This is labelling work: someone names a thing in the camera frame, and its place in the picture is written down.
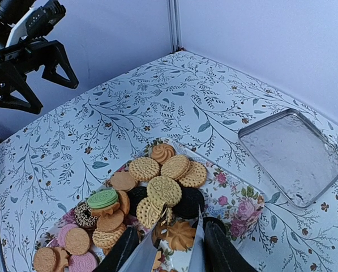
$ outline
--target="robotic arm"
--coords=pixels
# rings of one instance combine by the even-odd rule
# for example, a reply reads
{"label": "robotic arm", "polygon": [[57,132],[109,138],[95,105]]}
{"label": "robotic arm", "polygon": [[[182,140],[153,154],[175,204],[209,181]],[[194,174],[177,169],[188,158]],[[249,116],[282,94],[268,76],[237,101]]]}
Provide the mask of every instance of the robotic arm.
{"label": "robotic arm", "polygon": [[[29,72],[44,65],[42,78],[68,88],[77,88],[78,80],[64,46],[43,38],[64,17],[65,7],[49,0],[31,8],[34,1],[0,0],[0,107],[39,114],[43,106],[26,83]],[[57,74],[58,65],[68,78]]]}

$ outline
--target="table surface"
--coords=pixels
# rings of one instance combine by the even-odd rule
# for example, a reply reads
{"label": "table surface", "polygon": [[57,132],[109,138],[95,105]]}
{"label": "table surface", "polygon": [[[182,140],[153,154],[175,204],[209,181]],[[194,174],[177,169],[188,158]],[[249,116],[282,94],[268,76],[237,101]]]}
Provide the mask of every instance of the table surface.
{"label": "table surface", "polygon": [[262,190],[263,215],[240,251],[258,271],[338,271],[338,181],[305,210],[288,205],[238,143],[285,108],[338,145],[338,126],[239,71],[170,54],[77,96],[0,144],[0,234],[9,271],[32,271],[36,240],[157,137],[175,139]]}

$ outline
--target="floral plate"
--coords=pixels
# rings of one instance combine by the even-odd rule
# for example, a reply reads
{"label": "floral plate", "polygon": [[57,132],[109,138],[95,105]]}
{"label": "floral plate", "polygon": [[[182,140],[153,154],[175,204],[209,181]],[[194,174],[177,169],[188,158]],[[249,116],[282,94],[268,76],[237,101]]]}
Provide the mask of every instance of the floral plate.
{"label": "floral plate", "polygon": [[[226,226],[227,236],[231,239],[233,245],[238,249],[246,238],[246,234],[252,229],[257,222],[264,207],[263,194],[253,186],[245,183],[237,176],[211,163],[201,157],[186,146],[167,138],[160,138],[148,144],[141,156],[149,156],[152,147],[160,143],[172,145],[177,154],[186,155],[189,159],[200,162],[206,166],[208,171],[207,182],[200,188],[205,198],[205,211],[203,216],[213,216],[223,221]],[[128,171],[128,161],[117,172]],[[97,189],[104,190],[106,185]],[[69,223],[75,223],[74,208],[61,217],[45,235],[40,238],[41,245],[55,247],[58,245],[56,236],[60,228]],[[126,225],[135,226],[142,234],[149,230],[143,227],[136,217],[128,216],[125,219]],[[179,272],[188,271],[191,257],[191,249],[186,252],[172,251],[166,241],[160,243],[162,250],[160,269],[176,269]],[[91,247],[91,252],[102,260],[105,256],[101,249]]]}

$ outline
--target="square tray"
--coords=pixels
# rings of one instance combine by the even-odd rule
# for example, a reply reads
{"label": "square tray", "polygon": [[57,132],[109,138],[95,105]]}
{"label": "square tray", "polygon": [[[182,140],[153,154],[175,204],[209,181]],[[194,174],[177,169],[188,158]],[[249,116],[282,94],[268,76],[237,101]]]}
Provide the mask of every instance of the square tray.
{"label": "square tray", "polygon": [[297,208],[310,206],[338,179],[338,147],[295,109],[253,123],[238,137]]}
{"label": "square tray", "polygon": [[[205,211],[203,216],[214,216],[221,219],[227,228],[228,237],[238,249],[245,240],[246,234],[260,218],[264,207],[263,194],[239,177],[223,170],[184,145],[171,139],[160,138],[154,140],[145,147],[140,155],[149,156],[152,147],[160,143],[172,145],[177,154],[186,155],[190,160],[200,162],[206,166],[208,171],[207,182],[200,188],[205,198]],[[128,171],[130,162],[131,161],[128,161],[116,172]],[[147,183],[141,182],[138,186],[147,186]],[[107,187],[103,185],[97,188],[96,191],[105,189],[107,189]],[[47,230],[47,233],[40,237],[38,242],[40,242],[41,246],[58,246],[55,237],[57,237],[59,230],[69,223],[75,223],[74,208],[61,217],[51,229]],[[127,226],[135,226],[142,234],[146,234],[149,231],[138,222],[136,217],[131,215],[125,218],[124,223]],[[167,271],[170,271],[170,269],[187,271],[186,269],[189,266],[191,257],[191,249],[186,252],[172,251],[166,241],[162,241],[160,247],[162,250],[162,264],[160,269],[166,269]],[[99,261],[105,257],[102,250],[94,245],[91,246],[90,252],[94,253],[99,258]]]}

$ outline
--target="green cookie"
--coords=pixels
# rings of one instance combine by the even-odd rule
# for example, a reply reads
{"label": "green cookie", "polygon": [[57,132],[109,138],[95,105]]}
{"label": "green cookie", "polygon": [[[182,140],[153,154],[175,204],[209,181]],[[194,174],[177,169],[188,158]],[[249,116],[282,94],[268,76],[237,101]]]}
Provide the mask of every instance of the green cookie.
{"label": "green cookie", "polygon": [[92,209],[106,208],[118,200],[118,195],[115,190],[103,190],[92,195],[87,204]]}

